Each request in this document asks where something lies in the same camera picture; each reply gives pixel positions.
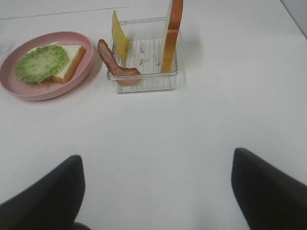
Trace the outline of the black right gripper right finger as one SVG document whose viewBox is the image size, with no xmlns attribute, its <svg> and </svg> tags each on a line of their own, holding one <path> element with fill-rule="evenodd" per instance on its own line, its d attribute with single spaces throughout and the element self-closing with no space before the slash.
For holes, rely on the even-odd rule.
<svg viewBox="0 0 307 230">
<path fill-rule="evenodd" d="M 307 228 L 307 186 L 248 149 L 234 151 L 231 185 L 250 229 Z"/>
</svg>

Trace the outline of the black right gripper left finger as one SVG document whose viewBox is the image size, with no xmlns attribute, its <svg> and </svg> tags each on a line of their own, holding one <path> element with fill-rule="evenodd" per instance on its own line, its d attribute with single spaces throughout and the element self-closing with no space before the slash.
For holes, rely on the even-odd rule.
<svg viewBox="0 0 307 230">
<path fill-rule="evenodd" d="M 85 192 L 81 156 L 73 155 L 0 206 L 2 230 L 83 230 L 75 222 Z"/>
</svg>

